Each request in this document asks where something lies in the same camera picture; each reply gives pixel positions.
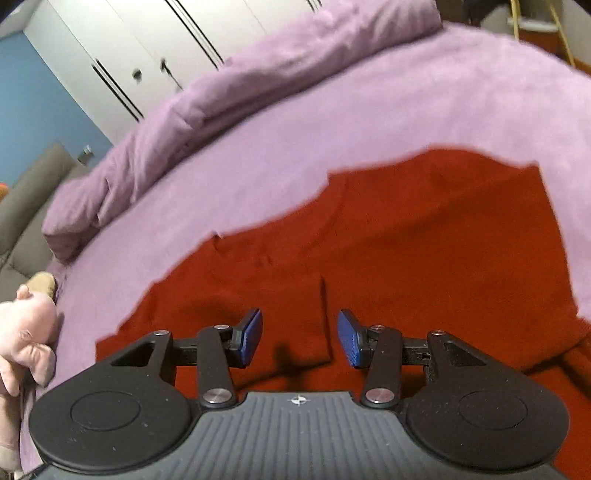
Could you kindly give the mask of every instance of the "red sweater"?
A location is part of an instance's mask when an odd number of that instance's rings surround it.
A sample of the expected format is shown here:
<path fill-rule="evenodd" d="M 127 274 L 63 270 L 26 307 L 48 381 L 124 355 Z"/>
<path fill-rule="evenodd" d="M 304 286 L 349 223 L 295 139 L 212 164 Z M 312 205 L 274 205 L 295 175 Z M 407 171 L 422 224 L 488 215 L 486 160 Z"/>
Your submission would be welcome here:
<path fill-rule="evenodd" d="M 157 329 L 175 338 L 264 315 L 240 389 L 352 390 L 336 334 L 340 309 L 405 336 L 443 329 L 530 372 L 567 403 L 571 432 L 557 466 L 591 479 L 590 325 L 577 318 L 560 232 L 536 167 L 432 150 L 394 166 L 332 175 L 318 198 L 260 228 L 214 236 L 155 284 L 104 358 Z M 195 395 L 192 369 L 177 388 Z M 404 368 L 403 393 L 423 384 Z"/>

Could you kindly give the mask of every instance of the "gray ribbed plate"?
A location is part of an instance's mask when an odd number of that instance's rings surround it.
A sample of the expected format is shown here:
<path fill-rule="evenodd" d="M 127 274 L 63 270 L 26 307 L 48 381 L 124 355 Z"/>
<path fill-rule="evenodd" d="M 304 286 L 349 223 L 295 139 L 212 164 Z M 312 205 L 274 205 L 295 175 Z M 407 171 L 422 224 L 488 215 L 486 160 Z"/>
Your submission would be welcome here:
<path fill-rule="evenodd" d="M 485 480 L 424 453 L 387 411 L 355 404 L 349 393 L 249 393 L 227 411 L 204 414 L 173 453 L 104 480 Z M 84 480 L 51 466 L 42 480 Z M 563 480 L 548 465 L 503 480 Z"/>

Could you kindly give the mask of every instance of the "sofa cushion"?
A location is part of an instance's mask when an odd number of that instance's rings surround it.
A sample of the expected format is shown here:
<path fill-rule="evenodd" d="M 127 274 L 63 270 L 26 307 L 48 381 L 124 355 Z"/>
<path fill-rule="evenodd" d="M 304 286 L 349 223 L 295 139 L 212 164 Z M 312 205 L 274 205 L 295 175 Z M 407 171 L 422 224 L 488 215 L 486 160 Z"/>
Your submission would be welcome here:
<path fill-rule="evenodd" d="M 64 147 L 52 145 L 0 202 L 0 265 L 6 261 L 22 232 L 76 163 Z"/>
<path fill-rule="evenodd" d="M 41 225 L 55 189 L 88 168 L 52 145 L 0 202 L 0 301 L 13 300 L 18 286 L 51 260 Z"/>

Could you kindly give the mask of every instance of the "wardrobe door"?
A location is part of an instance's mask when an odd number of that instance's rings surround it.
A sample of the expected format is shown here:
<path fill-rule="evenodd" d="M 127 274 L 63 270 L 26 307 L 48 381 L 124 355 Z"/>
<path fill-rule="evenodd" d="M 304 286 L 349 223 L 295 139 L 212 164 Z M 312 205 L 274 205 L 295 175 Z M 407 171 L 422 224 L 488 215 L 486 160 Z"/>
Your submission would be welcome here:
<path fill-rule="evenodd" d="M 113 94 L 96 73 L 82 48 L 47 0 L 37 8 L 25 35 L 60 83 L 111 143 L 137 125 L 125 99 Z"/>
<path fill-rule="evenodd" d="M 265 35 L 244 0 L 174 0 L 227 60 Z"/>
<path fill-rule="evenodd" d="M 140 116 L 175 93 L 177 86 L 132 35 L 106 0 L 50 0 L 72 34 Z"/>
<path fill-rule="evenodd" d="M 222 60 L 170 0 L 108 0 L 133 35 L 158 63 L 162 74 L 179 88 L 195 78 L 214 72 Z"/>
<path fill-rule="evenodd" d="M 313 0 L 245 0 L 267 33 L 315 10 Z"/>

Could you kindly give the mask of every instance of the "tan plush toy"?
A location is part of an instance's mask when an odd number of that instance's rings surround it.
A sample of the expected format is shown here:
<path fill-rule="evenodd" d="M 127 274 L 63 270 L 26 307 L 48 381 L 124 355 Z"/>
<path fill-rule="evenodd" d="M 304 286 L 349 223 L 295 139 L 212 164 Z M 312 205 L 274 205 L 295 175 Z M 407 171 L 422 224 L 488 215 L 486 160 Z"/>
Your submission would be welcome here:
<path fill-rule="evenodd" d="M 18 287 L 14 301 L 0 303 L 0 469 L 21 469 L 20 386 L 26 370 L 43 387 L 52 379 L 56 356 L 47 346 L 56 340 L 58 318 L 53 301 L 56 282 L 40 272 Z"/>

